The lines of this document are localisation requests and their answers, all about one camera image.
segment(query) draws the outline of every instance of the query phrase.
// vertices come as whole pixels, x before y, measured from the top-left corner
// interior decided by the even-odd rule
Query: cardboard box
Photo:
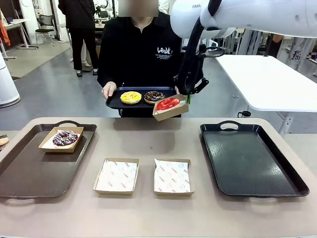
[[[115,161],[115,162],[127,162],[127,163],[136,163],[137,164],[137,169],[136,169],[136,173],[135,173],[135,178],[134,178],[134,185],[133,185],[133,190],[132,191],[104,191],[104,190],[97,190],[97,184],[98,184],[98,180],[99,180],[99,176],[100,176],[100,173],[102,172],[102,169],[104,167],[104,163],[105,161],[108,160],[108,161]],[[97,178],[95,180],[95,183],[94,183],[94,191],[96,191],[97,193],[99,194],[121,194],[121,195],[132,195],[133,194],[133,191],[135,189],[135,184],[137,182],[137,177],[138,177],[138,171],[139,171],[139,162],[140,160],[139,159],[123,159],[123,158],[106,158],[103,162],[103,165],[101,166],[100,170],[99,170],[99,173],[97,175]]]
[[[175,96],[171,96],[168,98],[178,98],[180,101],[186,101],[186,97],[182,94],[177,94]],[[163,113],[158,113],[157,114],[157,105],[159,102],[161,102],[162,100],[159,100],[158,102],[155,103],[154,105],[154,109],[153,109],[153,116],[155,117],[156,120],[161,121],[161,120],[165,120],[167,118],[172,118],[174,116],[186,113],[189,111],[189,105],[187,103],[185,103],[184,105],[168,110],[166,112]]]
[[[63,148],[63,147],[60,147],[60,148],[52,148],[52,149],[48,149],[48,148],[43,148],[43,145],[48,141],[50,140],[56,133],[57,133],[57,130],[72,130],[74,131],[75,133],[77,134],[80,134],[79,137],[78,137],[78,140],[73,143],[73,146],[70,147],[70,148]],[[83,134],[83,130],[84,128],[83,127],[77,127],[77,126],[73,126],[73,127],[67,127],[67,126],[60,126],[60,127],[54,127],[50,133],[45,137],[45,139],[42,141],[42,143],[39,145],[39,148],[45,152],[55,152],[55,153],[74,153],[75,149],[76,149],[76,146]]]
[[[188,176],[189,176],[189,184],[190,184],[190,192],[158,192],[154,190],[154,193],[156,195],[173,195],[173,196],[191,196],[195,192],[195,186],[194,186],[194,179],[193,179],[193,173],[191,168],[190,160],[187,159],[158,159],[160,161],[170,161],[170,162],[183,162],[188,164]]]

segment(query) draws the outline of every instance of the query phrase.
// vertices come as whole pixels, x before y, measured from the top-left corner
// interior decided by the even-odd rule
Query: person's hand
[[[176,94],[179,94],[178,87],[176,87],[176,86],[175,86],[175,91],[176,91]]]
[[[104,98],[108,99],[108,97],[111,97],[115,90],[117,90],[117,85],[114,82],[108,82],[102,89]]]

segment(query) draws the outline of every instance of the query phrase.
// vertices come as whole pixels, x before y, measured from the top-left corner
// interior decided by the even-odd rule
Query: chocolate sprinkle donut
[[[160,92],[157,92],[157,91],[151,91],[151,92],[147,92],[145,95],[144,95],[144,99],[146,102],[149,102],[149,103],[155,103],[161,99],[164,99],[165,98],[165,95],[163,93],[160,93]]]
[[[70,145],[78,140],[78,135],[71,130],[64,130],[59,132],[53,138],[53,144],[57,146]]]

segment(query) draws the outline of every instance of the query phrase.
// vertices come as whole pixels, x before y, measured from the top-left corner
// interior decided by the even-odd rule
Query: brown serving tray
[[[71,123],[84,128],[74,153],[45,153],[38,147],[57,126]],[[62,196],[70,187],[88,144],[94,124],[64,120],[34,126],[0,162],[0,197],[31,199]]]

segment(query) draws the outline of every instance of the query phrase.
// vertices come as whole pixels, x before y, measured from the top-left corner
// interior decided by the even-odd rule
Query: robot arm
[[[171,27],[190,40],[176,85],[184,95],[198,92],[196,52],[200,38],[222,38],[234,28],[317,38],[316,0],[177,0],[171,12]]]

